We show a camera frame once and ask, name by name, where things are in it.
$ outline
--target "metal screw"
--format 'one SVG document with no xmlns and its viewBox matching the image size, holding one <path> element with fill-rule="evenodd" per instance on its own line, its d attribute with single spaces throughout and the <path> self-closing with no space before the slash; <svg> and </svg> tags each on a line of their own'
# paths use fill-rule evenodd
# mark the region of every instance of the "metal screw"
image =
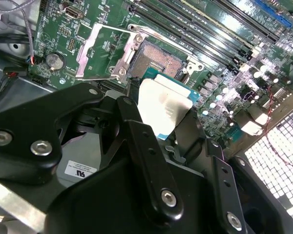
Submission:
<svg viewBox="0 0 293 234">
<path fill-rule="evenodd" d="M 216 141 L 212 140 L 211 143 L 213 144 L 213 146 L 218 147 L 218 144 Z"/>
<path fill-rule="evenodd" d="M 161 197 L 162 197 L 163 202 L 166 205 L 168 205 L 169 207 L 176 206 L 177 199 L 176 199 L 175 195 L 171 191 L 163 190 Z"/>
<path fill-rule="evenodd" d="M 61 78 L 60 79 L 60 84 L 65 84 L 66 83 L 66 80 L 64 78 Z"/>
<path fill-rule="evenodd" d="M 143 37 L 142 37 L 141 35 L 137 35 L 137 36 L 136 36 L 136 41 L 137 41 L 138 43 L 141 43 L 141 42 L 143 41 Z"/>
<path fill-rule="evenodd" d="M 245 166 L 245 161 L 243 161 L 242 159 L 238 159 L 238 162 L 242 165 L 242 166 Z"/>
<path fill-rule="evenodd" d="M 132 104 L 131 100 L 129 98 L 127 98 L 127 97 L 124 98 L 124 102 L 126 102 L 128 105 Z"/>
<path fill-rule="evenodd" d="M 121 76 L 126 75 L 126 70 L 124 68 L 121 68 L 118 72 Z"/>
<path fill-rule="evenodd" d="M 52 152 L 52 145 L 49 141 L 37 140 L 31 144 L 30 150 L 37 156 L 47 156 Z"/>
<path fill-rule="evenodd" d="M 91 94 L 94 94 L 94 95 L 97 95 L 97 94 L 98 94 L 98 92 L 95 91 L 94 89 L 89 89 L 89 92 L 90 92 Z"/>
<path fill-rule="evenodd" d="M 4 146 L 9 144 L 12 141 L 12 135 L 5 132 L 5 131 L 0 131 L 0 146 Z"/>
<path fill-rule="evenodd" d="M 237 231 L 242 230 L 242 224 L 241 224 L 240 220 L 233 213 L 228 212 L 227 219 L 228 219 L 229 223 L 231 224 L 231 226 L 233 226 Z"/>
<path fill-rule="evenodd" d="M 110 72 L 110 73 L 113 73 L 113 72 L 114 72 L 114 68 L 115 68 L 115 67 L 109 67 L 109 68 L 108 68 L 109 72 Z"/>
</svg>

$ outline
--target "ram slot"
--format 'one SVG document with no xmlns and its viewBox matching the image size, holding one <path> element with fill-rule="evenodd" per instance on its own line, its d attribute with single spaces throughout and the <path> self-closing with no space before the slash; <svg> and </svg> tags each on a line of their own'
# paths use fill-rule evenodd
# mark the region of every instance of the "ram slot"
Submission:
<svg viewBox="0 0 293 234">
<path fill-rule="evenodd" d="M 216 6 L 218 6 L 220 9 L 222 9 L 229 15 L 236 18 L 243 25 L 253 30 L 258 36 L 262 37 L 265 41 L 275 44 L 279 40 L 279 37 L 276 34 L 274 34 L 269 29 L 265 28 L 259 22 L 255 21 L 249 15 L 245 14 L 231 2 L 227 0 L 211 0 L 211 2 L 213 2 Z"/>
<path fill-rule="evenodd" d="M 231 29 L 227 28 L 222 23 L 218 22 L 217 20 L 213 19 L 212 17 L 205 14 L 204 11 L 201 11 L 197 9 L 196 7 L 192 6 L 190 3 L 188 3 L 186 0 L 178 0 L 179 2 L 176 2 L 175 0 L 172 0 L 171 2 L 180 7 L 185 12 L 189 13 L 192 17 L 196 18 L 197 20 L 204 19 L 207 20 L 209 23 L 209 26 L 216 31 L 217 30 L 224 32 L 226 35 L 230 35 L 231 38 L 234 38 L 239 43 L 246 46 L 248 49 L 254 49 L 254 45 L 245 40 L 244 38 L 240 37 L 236 32 L 232 31 Z"/>
<path fill-rule="evenodd" d="M 152 16 L 148 12 L 140 9 L 139 7 L 135 10 L 135 12 L 136 12 L 136 14 L 138 16 L 140 16 L 142 18 L 146 18 L 150 22 L 153 22 L 154 24 L 156 24 L 158 27 L 168 31 L 174 37 L 180 39 L 181 41 L 185 41 L 186 44 L 190 45 L 191 47 L 193 47 L 195 50 L 197 50 L 198 52 L 202 53 L 203 55 L 211 58 L 212 60 L 218 62 L 219 64 L 222 64 L 224 66 L 228 65 L 228 63 L 229 63 L 228 61 L 224 60 L 223 58 L 216 57 L 214 54 L 212 54 L 211 52 L 207 51 L 203 46 L 201 46 L 198 43 L 190 40 L 189 38 L 186 38 L 182 33 L 174 30 L 173 28 L 169 27 L 168 25 L 165 25 L 164 23 L 162 23 L 160 20 L 156 19 L 154 16 Z"/>
<path fill-rule="evenodd" d="M 149 1 L 147 0 L 141 0 L 142 5 L 145 5 L 146 7 L 148 7 L 149 9 L 151 9 L 152 11 L 161 14 L 162 16 L 164 16 L 165 18 L 167 18 L 169 21 L 173 22 L 174 24 L 178 25 L 179 27 L 181 27 L 183 30 L 186 30 L 193 38 L 196 38 L 198 40 L 203 41 L 204 43 L 206 43 L 208 46 L 213 47 L 213 49 L 215 51 L 217 51 L 219 54 L 222 54 L 225 57 L 228 57 L 229 59 L 233 60 L 235 59 L 235 55 L 227 52 L 224 48 L 220 47 L 219 45 L 217 45 L 214 41 L 210 40 L 209 38 L 203 37 L 202 35 L 198 34 L 197 31 L 195 31 L 194 29 L 192 29 L 191 27 L 189 27 L 189 25 L 187 25 L 188 22 L 184 17 L 179 16 L 179 19 L 173 18 L 170 14 L 166 13 L 165 11 L 159 11 L 156 6 L 150 4 Z"/>
<path fill-rule="evenodd" d="M 221 34 L 218 34 L 215 31 L 213 31 L 212 29 L 208 28 L 201 21 L 193 18 L 193 16 L 189 15 L 188 11 L 185 12 L 182 9 L 178 8 L 177 5 L 179 5 L 179 3 L 176 3 L 175 1 L 169 2 L 168 0 L 158 0 L 158 2 L 169 7 L 171 10 L 177 12 L 180 17 L 182 17 L 184 20 L 188 21 L 192 25 L 196 26 L 200 30 L 202 30 L 205 34 L 209 34 L 211 37 L 214 37 L 216 40 L 220 41 L 221 43 L 225 44 L 226 46 L 230 47 L 231 49 L 233 49 L 237 52 L 241 51 L 241 48 L 239 48 L 239 46 L 234 44 L 232 41 L 228 40 L 227 38 L 225 38 Z"/>
</svg>

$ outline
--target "white label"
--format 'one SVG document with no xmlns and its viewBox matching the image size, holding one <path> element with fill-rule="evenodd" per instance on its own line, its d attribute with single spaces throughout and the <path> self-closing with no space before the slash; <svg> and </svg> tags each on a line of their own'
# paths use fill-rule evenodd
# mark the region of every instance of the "white label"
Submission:
<svg viewBox="0 0 293 234">
<path fill-rule="evenodd" d="M 77 163 L 77 162 L 69 160 L 67 167 L 65 169 L 65 174 L 74 176 L 80 179 L 84 179 L 87 176 L 95 173 L 96 171 L 97 171 L 96 168 L 89 167 L 81 163 Z"/>
</svg>

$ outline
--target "capacitor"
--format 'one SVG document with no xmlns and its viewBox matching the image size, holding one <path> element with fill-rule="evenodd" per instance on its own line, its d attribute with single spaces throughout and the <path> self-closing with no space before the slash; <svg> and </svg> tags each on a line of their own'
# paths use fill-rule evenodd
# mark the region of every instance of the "capacitor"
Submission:
<svg viewBox="0 0 293 234">
<path fill-rule="evenodd" d="M 288 77 L 282 77 L 281 80 L 286 84 L 292 84 L 292 81 Z"/>
<path fill-rule="evenodd" d="M 230 115 L 233 115 L 233 113 L 234 113 L 234 111 L 233 111 L 233 108 L 231 107 L 231 105 L 226 105 L 226 109 L 228 110 L 228 113 L 230 114 Z"/>
<path fill-rule="evenodd" d="M 214 92 L 214 96 L 215 96 L 216 101 L 221 101 L 223 99 L 223 96 L 221 95 L 221 93 L 218 90 L 216 90 Z"/>
<path fill-rule="evenodd" d="M 63 55 L 57 52 L 51 52 L 45 59 L 46 64 L 51 71 L 58 71 L 65 67 L 66 61 Z"/>
<path fill-rule="evenodd" d="M 261 75 L 260 71 L 258 71 L 256 68 L 253 68 L 253 67 L 250 69 L 250 73 L 252 74 L 254 78 L 259 78 Z"/>
<path fill-rule="evenodd" d="M 211 100 L 211 99 L 207 101 L 207 105 L 211 109 L 214 109 L 216 107 L 216 103 L 213 100 Z"/>
<path fill-rule="evenodd" d="M 229 92 L 228 87 L 224 84 L 220 85 L 220 90 L 223 94 L 227 94 Z"/>
<path fill-rule="evenodd" d="M 261 72 L 266 72 L 268 70 L 268 66 L 266 66 L 260 61 L 256 64 L 256 68 Z"/>
<path fill-rule="evenodd" d="M 200 113 L 204 116 L 208 116 L 209 115 L 209 111 L 205 108 L 205 107 L 202 107 L 200 109 Z"/>
<path fill-rule="evenodd" d="M 269 77 L 269 79 L 271 79 L 272 82 L 275 83 L 275 84 L 279 82 L 279 78 L 278 78 L 276 75 L 274 75 L 274 74 L 270 74 L 268 77 Z"/>
<path fill-rule="evenodd" d="M 230 127 L 232 127 L 234 125 L 234 121 L 230 117 L 227 117 L 227 122 L 228 122 Z"/>
<path fill-rule="evenodd" d="M 66 7 L 68 7 L 69 6 L 69 3 L 68 2 L 66 2 L 66 1 L 64 1 L 64 2 L 62 2 L 62 3 L 60 3 L 59 4 L 59 9 L 61 10 L 61 11 L 63 11 Z"/>
</svg>

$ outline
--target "black bracket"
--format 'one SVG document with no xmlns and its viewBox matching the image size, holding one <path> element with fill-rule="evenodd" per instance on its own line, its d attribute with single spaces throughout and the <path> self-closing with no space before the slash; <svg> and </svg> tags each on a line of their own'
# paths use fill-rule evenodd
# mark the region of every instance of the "black bracket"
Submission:
<svg viewBox="0 0 293 234">
<path fill-rule="evenodd" d="M 62 157 L 59 132 L 82 108 L 103 99 L 100 90 L 82 83 L 0 113 L 0 179 L 42 184 Z"/>
<path fill-rule="evenodd" d="M 194 111 L 186 114 L 176 127 L 175 134 L 180 155 L 187 159 L 186 165 L 201 172 L 207 180 L 211 194 L 210 216 L 217 217 L 211 223 L 211 228 L 216 233 L 246 234 L 247 227 L 232 168 L 224 162 L 221 146 L 206 138 Z"/>
<path fill-rule="evenodd" d="M 131 157 L 148 218 L 167 226 L 183 214 L 183 202 L 152 128 L 142 123 L 136 103 L 105 97 L 81 83 L 0 113 L 0 178 L 27 184 L 51 179 L 61 145 L 83 132 L 108 139 L 103 161 Z"/>
</svg>

